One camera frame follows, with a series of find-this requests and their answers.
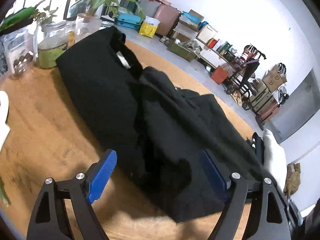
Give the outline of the folded white towel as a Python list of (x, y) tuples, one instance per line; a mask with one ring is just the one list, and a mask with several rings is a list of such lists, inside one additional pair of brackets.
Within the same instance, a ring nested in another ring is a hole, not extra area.
[(284, 149), (277, 143), (273, 133), (264, 129), (264, 168), (276, 180), (281, 191), (285, 189), (287, 163)]

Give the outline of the pink suitcase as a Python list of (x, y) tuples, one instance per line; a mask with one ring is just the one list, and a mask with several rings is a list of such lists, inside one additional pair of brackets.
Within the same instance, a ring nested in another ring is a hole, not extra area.
[(153, 18), (160, 21), (160, 24), (156, 30), (156, 34), (167, 36), (179, 18), (180, 14), (180, 11), (176, 8), (161, 4), (153, 16)]

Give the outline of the yellow bag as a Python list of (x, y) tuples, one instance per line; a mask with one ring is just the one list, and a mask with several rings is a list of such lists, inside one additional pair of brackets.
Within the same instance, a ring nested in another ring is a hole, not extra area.
[(139, 29), (139, 34), (145, 37), (153, 38), (160, 24), (158, 19), (146, 16)]

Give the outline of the blue storage case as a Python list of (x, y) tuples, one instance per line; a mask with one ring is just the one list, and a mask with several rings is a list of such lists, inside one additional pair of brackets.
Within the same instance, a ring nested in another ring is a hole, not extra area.
[(139, 30), (142, 24), (142, 19), (137, 15), (121, 13), (117, 17), (115, 24), (118, 26)]

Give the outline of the glass jar green contents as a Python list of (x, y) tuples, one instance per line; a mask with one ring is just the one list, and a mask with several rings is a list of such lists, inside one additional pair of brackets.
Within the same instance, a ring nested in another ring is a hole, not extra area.
[(67, 21), (41, 25), (37, 34), (37, 61), (40, 68), (56, 66), (56, 59), (68, 48)]

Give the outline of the black garment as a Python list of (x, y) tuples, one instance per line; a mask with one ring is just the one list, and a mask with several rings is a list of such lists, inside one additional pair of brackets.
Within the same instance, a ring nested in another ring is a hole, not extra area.
[(175, 87), (152, 67), (125, 70), (124, 82), (137, 104), (134, 127), (142, 157), (138, 186), (176, 222), (223, 209), (221, 184), (212, 187), (213, 158), (249, 180), (262, 178), (262, 165), (227, 119), (213, 94)]
[(89, 35), (57, 59), (78, 113), (104, 148), (136, 149), (138, 78), (142, 66), (116, 27)]

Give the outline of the folded black garment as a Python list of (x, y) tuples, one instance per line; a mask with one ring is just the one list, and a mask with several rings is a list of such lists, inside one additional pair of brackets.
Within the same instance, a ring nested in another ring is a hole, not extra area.
[(142, 66), (116, 27), (89, 35), (57, 59), (78, 113), (104, 148), (136, 149), (138, 78)]

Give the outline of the orange paper bag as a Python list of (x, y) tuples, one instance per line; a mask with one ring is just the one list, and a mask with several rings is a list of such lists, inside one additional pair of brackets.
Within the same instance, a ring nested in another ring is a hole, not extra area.
[(210, 78), (218, 85), (223, 83), (228, 77), (228, 72), (225, 71), (221, 66), (218, 66), (210, 75)]

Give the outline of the clear plastic jar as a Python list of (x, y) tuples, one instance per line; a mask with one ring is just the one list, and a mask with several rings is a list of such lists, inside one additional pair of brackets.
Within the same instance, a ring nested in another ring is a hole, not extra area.
[(18, 77), (28, 70), (34, 58), (34, 31), (23, 27), (5, 35), (4, 54), (8, 71), (12, 77)]

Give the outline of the green cardboard box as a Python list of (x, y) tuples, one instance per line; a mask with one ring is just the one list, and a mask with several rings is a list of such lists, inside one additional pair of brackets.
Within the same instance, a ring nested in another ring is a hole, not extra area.
[(167, 50), (174, 53), (175, 55), (180, 56), (188, 62), (192, 62), (194, 59), (197, 58), (197, 55), (193, 51), (184, 48), (180, 44), (171, 43), (170, 45), (168, 45)]

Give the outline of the black chair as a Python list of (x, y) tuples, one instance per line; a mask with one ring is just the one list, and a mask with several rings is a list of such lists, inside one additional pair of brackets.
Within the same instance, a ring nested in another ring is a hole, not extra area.
[(248, 99), (252, 93), (256, 94), (256, 92), (253, 91), (252, 86), (248, 83), (248, 80), (257, 70), (259, 64), (258, 59), (250, 60), (242, 64), (242, 69), (237, 70), (231, 77), (227, 78), (225, 93), (231, 95), (234, 92), (239, 91), (240, 95), (246, 99)]

